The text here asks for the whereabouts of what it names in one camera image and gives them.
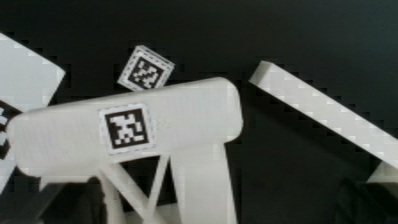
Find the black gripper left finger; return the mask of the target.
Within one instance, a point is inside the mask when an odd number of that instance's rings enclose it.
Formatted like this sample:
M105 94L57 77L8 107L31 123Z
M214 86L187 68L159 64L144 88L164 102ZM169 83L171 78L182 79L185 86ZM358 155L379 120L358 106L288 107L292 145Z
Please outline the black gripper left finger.
M31 200L24 217L27 224L107 224L100 180L48 184Z

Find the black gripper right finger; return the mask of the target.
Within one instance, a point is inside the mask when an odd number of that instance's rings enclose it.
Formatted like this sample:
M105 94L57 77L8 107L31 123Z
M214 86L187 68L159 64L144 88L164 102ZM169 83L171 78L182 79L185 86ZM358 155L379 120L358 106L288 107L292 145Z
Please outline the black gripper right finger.
M343 181L333 224L398 224L398 183Z

